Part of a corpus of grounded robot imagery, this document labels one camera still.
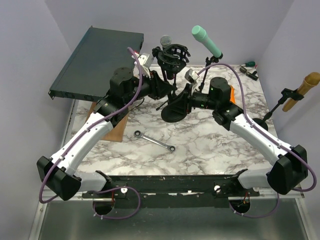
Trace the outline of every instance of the black metal frame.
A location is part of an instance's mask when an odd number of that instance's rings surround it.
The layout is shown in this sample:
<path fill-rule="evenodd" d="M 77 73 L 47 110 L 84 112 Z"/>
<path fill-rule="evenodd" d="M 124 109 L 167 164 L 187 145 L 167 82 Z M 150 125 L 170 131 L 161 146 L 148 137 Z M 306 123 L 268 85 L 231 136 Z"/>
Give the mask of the black metal frame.
<path fill-rule="evenodd" d="M 229 197 L 243 198 L 246 193 L 251 197 L 259 192 L 244 189 L 237 181 L 240 171 L 234 175 L 139 175 L 139 176 L 105 176 L 107 184 L 103 190 L 115 187 L 132 187 L 139 192 L 141 208 L 228 208 Z M 138 204 L 136 194 L 128 190 L 114 191 L 115 205 L 112 201 L 96 200 L 95 210 L 106 214 L 113 207 L 117 209 L 135 209 Z M 112 198 L 112 192 L 98 194 L 87 192 L 84 199 Z"/>

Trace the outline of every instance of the marble surface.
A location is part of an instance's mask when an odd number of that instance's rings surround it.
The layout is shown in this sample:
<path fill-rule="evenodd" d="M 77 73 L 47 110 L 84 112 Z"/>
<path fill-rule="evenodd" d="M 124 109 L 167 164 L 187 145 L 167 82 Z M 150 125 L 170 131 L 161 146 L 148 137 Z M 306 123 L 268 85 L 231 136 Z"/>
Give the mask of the marble surface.
<path fill-rule="evenodd" d="M 245 76 L 239 67 L 235 68 L 243 84 L 249 116 L 262 118 L 268 109 L 260 82 Z M 161 73 L 159 67 L 152 69 Z M 202 67 L 193 69 L 198 72 Z M 181 71 L 177 76 L 177 92 L 187 83 L 184 75 L 185 71 Z M 228 80 L 235 89 L 236 104 L 242 107 L 238 81 L 231 70 L 224 66 L 209 70 L 203 93 L 208 92 L 208 84 L 213 77 Z M 208 175 L 232 174 L 244 168 L 254 170 L 270 167 L 249 143 L 219 126 L 212 118 L 211 110 L 195 109 L 180 122 L 164 122 L 161 111 L 156 111 L 156 108 L 166 99 L 156 101 L 146 97 L 140 107 L 130 112 L 123 142 L 99 141 L 78 170 L 100 170 L 108 175 Z M 91 102 L 79 102 L 72 127 L 73 134 L 85 123 L 90 106 Z M 272 121 L 267 123 L 269 132 L 276 135 Z M 176 151 L 171 153 L 145 139 L 134 137 L 136 130 L 175 146 Z"/>

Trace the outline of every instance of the white wall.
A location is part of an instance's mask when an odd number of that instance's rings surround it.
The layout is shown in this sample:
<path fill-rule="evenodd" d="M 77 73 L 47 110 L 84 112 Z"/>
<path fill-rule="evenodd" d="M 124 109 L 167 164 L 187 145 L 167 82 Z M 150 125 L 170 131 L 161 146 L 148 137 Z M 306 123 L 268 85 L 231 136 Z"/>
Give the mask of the white wall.
<path fill-rule="evenodd" d="M 2 1 L 0 32 L 0 239 L 26 240 L 36 162 L 59 147 L 71 106 L 48 91 L 71 51 L 43 0 Z"/>
<path fill-rule="evenodd" d="M 240 64 L 261 57 L 293 0 L 45 0 L 73 51 L 88 27 L 144 33 L 151 53 L 162 35 L 186 45 L 192 64 L 210 53 L 191 29 L 203 26 L 223 52 L 223 61 Z"/>
<path fill-rule="evenodd" d="M 258 62 L 258 73 L 269 108 L 283 88 L 296 89 L 311 72 L 320 72 L 320 1 L 295 0 Z M 290 111 L 277 110 L 273 121 L 279 137 L 306 148 L 308 162 L 320 177 L 320 85 Z M 309 187 L 312 177 L 303 186 Z M 320 187 L 307 192 L 306 204 L 320 238 Z"/>

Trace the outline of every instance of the microphone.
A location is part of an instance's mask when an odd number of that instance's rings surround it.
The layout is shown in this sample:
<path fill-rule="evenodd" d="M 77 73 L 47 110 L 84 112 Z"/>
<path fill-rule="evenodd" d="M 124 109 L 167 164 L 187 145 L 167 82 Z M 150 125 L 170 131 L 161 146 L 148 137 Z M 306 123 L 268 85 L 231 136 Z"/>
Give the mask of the microphone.
<path fill-rule="evenodd" d="M 163 35 L 160 38 L 160 44 L 162 46 L 162 49 L 165 49 L 166 47 L 170 46 L 171 42 L 172 42 L 172 39 L 171 39 L 171 37 L 169 35 Z M 172 80 L 172 79 L 175 78 L 175 75 L 170 71 L 166 71 L 166 78 L 168 80 Z"/>
<path fill-rule="evenodd" d="M 208 37 L 206 30 L 201 26 L 197 25 L 192 28 L 192 35 L 199 43 L 202 43 L 213 56 L 217 59 L 222 58 L 223 54 L 219 48 L 214 44 L 214 42 Z"/>
<path fill-rule="evenodd" d="M 171 37 L 169 35 L 163 35 L 160 38 L 160 44 L 162 46 L 162 49 L 165 49 L 166 47 L 168 47 L 171 44 Z"/>
<path fill-rule="evenodd" d="M 312 72 L 308 76 L 306 76 L 300 85 L 300 87 L 297 89 L 297 93 L 304 96 L 310 89 L 317 86 L 320 82 L 320 73 L 318 72 Z M 284 112 L 289 111 L 298 101 L 293 100 L 292 98 L 289 99 L 289 101 L 286 102 L 282 110 Z"/>

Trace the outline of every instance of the ratchet wrench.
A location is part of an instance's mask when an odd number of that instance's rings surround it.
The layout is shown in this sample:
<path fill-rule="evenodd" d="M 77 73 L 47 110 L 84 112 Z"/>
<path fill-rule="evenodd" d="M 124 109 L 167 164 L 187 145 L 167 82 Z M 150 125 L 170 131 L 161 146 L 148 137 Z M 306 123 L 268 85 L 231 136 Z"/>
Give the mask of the ratchet wrench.
<path fill-rule="evenodd" d="M 170 146 L 170 145 L 167 145 L 163 142 L 160 142 L 158 140 L 155 140 L 153 139 L 152 137 L 149 137 L 147 135 L 144 135 L 141 131 L 137 130 L 134 132 L 134 136 L 137 137 L 137 138 L 142 138 L 142 139 L 145 139 L 145 140 L 148 140 L 154 144 L 157 144 L 165 149 L 168 149 L 171 153 L 173 153 L 175 150 L 176 150 L 176 147 L 175 146 Z"/>

